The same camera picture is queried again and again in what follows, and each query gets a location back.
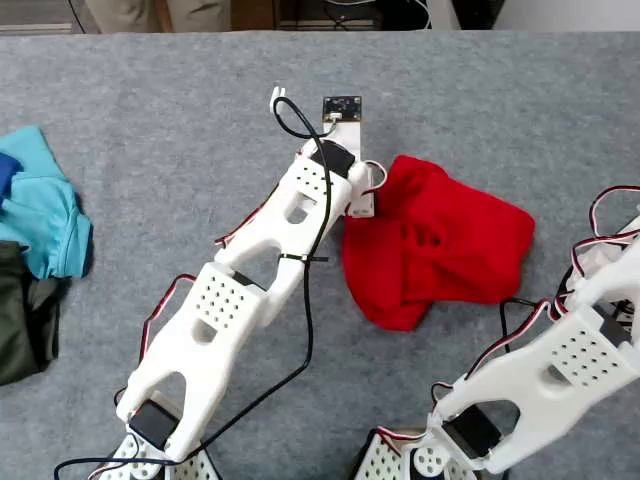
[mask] dark blue cloth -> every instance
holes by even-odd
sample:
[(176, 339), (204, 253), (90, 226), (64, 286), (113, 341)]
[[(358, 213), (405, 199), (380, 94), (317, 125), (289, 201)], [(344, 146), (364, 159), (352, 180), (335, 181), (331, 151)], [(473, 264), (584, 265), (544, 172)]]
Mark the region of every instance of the dark blue cloth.
[(8, 193), (11, 177), (21, 167), (20, 162), (15, 158), (0, 152), (0, 198)]

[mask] folded clothing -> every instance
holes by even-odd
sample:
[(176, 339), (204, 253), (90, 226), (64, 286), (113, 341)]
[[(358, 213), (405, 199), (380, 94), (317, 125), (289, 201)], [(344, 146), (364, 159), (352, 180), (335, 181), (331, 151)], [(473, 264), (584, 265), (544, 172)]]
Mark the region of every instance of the folded clothing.
[(16, 242), (0, 241), (0, 385), (43, 370), (57, 356), (62, 280), (36, 280)]
[(0, 240), (15, 241), (36, 278), (80, 277), (86, 272), (91, 223), (56, 164), (38, 127), (0, 138), (0, 153), (17, 159), (22, 171), (0, 209)]
[(515, 294), (534, 229), (524, 210), (401, 155), (376, 192), (376, 216), (345, 220), (345, 277), (369, 320), (411, 330), (434, 301)]

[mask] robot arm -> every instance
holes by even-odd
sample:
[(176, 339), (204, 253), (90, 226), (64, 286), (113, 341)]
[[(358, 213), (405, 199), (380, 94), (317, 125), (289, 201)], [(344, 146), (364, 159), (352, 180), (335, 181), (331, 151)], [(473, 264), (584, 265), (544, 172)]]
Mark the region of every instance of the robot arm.
[[(592, 405), (640, 376), (637, 313), (629, 335), (599, 305), (640, 301), (638, 231), (623, 232), (634, 239), (626, 249), (599, 244), (581, 257), (592, 267), (589, 275), (573, 279), (567, 309), (550, 328), (526, 346), (460, 377), (438, 400), (422, 435), (396, 437), (401, 442), (396, 461), (404, 466), (400, 478), (444, 475), (445, 480), (471, 480), (473, 471), (501, 473), (565, 435)], [(601, 247), (609, 250), (607, 255)], [(549, 305), (539, 304), (532, 315)], [(505, 400), (520, 414), (514, 429), (503, 434), (478, 405)], [(380, 432), (376, 441), (384, 437)], [(370, 447), (356, 479), (369, 478), (367, 473), (385, 463), (376, 451), (389, 454)]]
[[(349, 98), (342, 103), (325, 101), (325, 130), (331, 129), (323, 142), (331, 188), (325, 235), (370, 187), (369, 168), (360, 159), (360, 99)], [(257, 325), (274, 319), (302, 278), (306, 255), (325, 219), (326, 186), (324, 166), (310, 140), (259, 211), (202, 268), (184, 304), (129, 377), (116, 410), (125, 423), (160, 381), (174, 372), (185, 378), (182, 418), (156, 455), (181, 462), (196, 447), (226, 390), (239, 349)], [(306, 214), (299, 223), (291, 220), (296, 209)], [(268, 247), (276, 247), (281, 255), (275, 280), (264, 289), (241, 269)]]

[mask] black object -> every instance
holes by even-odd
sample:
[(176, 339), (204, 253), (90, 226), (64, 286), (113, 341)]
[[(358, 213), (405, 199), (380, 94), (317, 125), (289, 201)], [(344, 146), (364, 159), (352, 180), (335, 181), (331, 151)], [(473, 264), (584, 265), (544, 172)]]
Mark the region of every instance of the black object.
[(462, 30), (491, 30), (504, 0), (452, 0)]
[(376, 6), (382, 13), (382, 30), (422, 30), (429, 21), (416, 0), (377, 0)]
[(253, 280), (251, 280), (249, 277), (247, 277), (246, 275), (243, 275), (240, 272), (233, 272), (233, 275), (231, 276), (231, 278), (233, 278), (236, 282), (238, 282), (240, 285), (243, 286), (247, 286), (247, 285), (255, 285), (256, 287), (258, 287), (259, 289), (264, 290), (264, 287), (262, 287), (260, 284), (254, 282)]
[[(349, 169), (351, 165), (353, 165), (353, 162), (355, 162), (356, 157), (331, 140), (323, 140), (322, 149), (329, 170), (340, 175), (342, 178), (348, 178)], [(311, 155), (311, 160), (322, 165), (322, 153), (320, 150), (316, 150)]]
[(324, 97), (322, 120), (330, 122), (332, 113), (341, 113), (338, 122), (359, 122), (362, 118), (362, 97)]
[(480, 408), (470, 406), (442, 428), (471, 459), (484, 457), (500, 443), (502, 434)]
[(178, 426), (178, 419), (153, 400), (147, 400), (129, 421), (129, 426), (158, 450), (164, 450), (167, 438)]
[(631, 335), (604, 309), (598, 305), (593, 307), (598, 315), (602, 317), (604, 322), (600, 327), (600, 333), (609, 340), (614, 347), (618, 347), (622, 342), (631, 341)]

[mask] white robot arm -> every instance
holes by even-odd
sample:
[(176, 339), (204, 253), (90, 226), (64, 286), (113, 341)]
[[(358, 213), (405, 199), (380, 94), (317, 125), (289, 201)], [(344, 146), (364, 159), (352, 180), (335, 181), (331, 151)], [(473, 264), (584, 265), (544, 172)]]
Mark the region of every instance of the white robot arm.
[[(274, 91), (272, 108), (282, 93)], [(360, 216), (372, 214), (372, 195), (366, 193), (372, 186), (371, 169), (360, 158), (361, 99), (327, 97), (323, 106), (322, 152), (309, 140), (265, 203), (222, 240), (224, 248), (204, 265), (183, 305), (142, 352), (144, 358), (129, 377), (116, 413), (148, 448), (153, 446), (150, 456), (182, 462), (198, 446), (239, 349), (256, 326), (271, 323), (292, 294), (318, 232), (324, 237), (348, 209), (357, 209)], [(296, 210), (304, 212), (304, 220), (292, 219)], [(276, 247), (280, 257), (275, 280), (265, 289), (241, 272), (269, 247)], [(153, 426), (137, 425), (143, 406), (154, 396), (154, 387), (174, 372), (186, 381), (180, 420), (164, 437), (142, 431)], [(149, 467), (147, 473), (155, 475), (159, 468)]]
[[(283, 93), (276, 89), (272, 96), (276, 111)], [(367, 194), (372, 172), (361, 159), (360, 103), (360, 97), (325, 99), (322, 151), (313, 140), (302, 147), (269, 198), (223, 238), (225, 248), (204, 265), (183, 305), (149, 348), (142, 349), (144, 358), (116, 409), (138, 447), (134, 452), (125, 439), (116, 457), (144, 454), (147, 462), (160, 459), (164, 465), (191, 458), (224, 395), (238, 351), (256, 326), (269, 325), (281, 310), (320, 237), (347, 211), (373, 214)], [(304, 220), (293, 220), (296, 210), (304, 212)], [(478, 362), (447, 385), (450, 392), (437, 402), (424, 432), (402, 435), (380, 428), (353, 478), (472, 480), (474, 472), (503, 472), (566, 434), (593, 404), (640, 376), (640, 313), (629, 335), (598, 307), (601, 301), (640, 303), (637, 224), (640, 220), (619, 235), (578, 244), (595, 246), (582, 257), (574, 251), (572, 290), (553, 302), (540, 302), (512, 336), (526, 331), (552, 305), (554, 324), (526, 346), (484, 365)], [(281, 255), (275, 280), (262, 288), (242, 270), (269, 247)], [(487, 356), (508, 340), (496, 342)], [(186, 381), (182, 412), (155, 391), (174, 372)], [(500, 400), (512, 402), (520, 412), (508, 434), (478, 408)], [(150, 402), (155, 405), (151, 413)], [(199, 471), (213, 480), (215, 471), (205, 456), (199, 454), (194, 468), (200, 464)], [(147, 462), (131, 467), (114, 462), (90, 478), (120, 468), (140, 480), (154, 478), (161, 465)], [(173, 478), (168, 472), (164, 478)]]
[[(565, 435), (592, 405), (638, 378), (638, 313), (630, 335), (601, 305), (640, 300), (639, 218), (618, 235), (576, 244), (594, 246), (580, 258), (574, 248), (570, 293), (540, 302), (520, 329), (528, 329), (552, 305), (554, 324), (524, 347), (472, 367), (451, 386), (444, 384), (450, 392), (437, 401), (422, 434), (379, 429), (354, 478), (367, 480), (380, 471), (374, 478), (471, 480), (474, 471), (504, 472)], [(589, 265), (586, 277), (581, 265)], [(478, 407), (494, 401), (517, 406), (511, 432), (503, 434)], [(401, 476), (385, 474), (384, 464), (390, 462), (402, 467)]]

